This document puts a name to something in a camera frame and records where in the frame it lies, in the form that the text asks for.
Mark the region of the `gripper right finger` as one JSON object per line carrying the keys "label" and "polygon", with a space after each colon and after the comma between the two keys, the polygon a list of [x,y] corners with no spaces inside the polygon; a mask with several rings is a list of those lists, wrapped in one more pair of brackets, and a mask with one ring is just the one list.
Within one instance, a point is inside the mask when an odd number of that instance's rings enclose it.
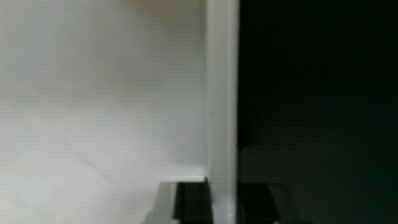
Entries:
{"label": "gripper right finger", "polygon": [[238,184],[238,224],[309,224],[283,183]]}

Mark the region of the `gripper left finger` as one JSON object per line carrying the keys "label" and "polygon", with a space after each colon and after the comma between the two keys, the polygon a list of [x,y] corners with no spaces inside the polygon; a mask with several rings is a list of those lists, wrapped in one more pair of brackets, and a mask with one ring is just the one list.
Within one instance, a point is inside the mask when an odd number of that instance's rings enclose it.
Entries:
{"label": "gripper left finger", "polygon": [[210,224],[208,182],[164,182],[142,224]]}

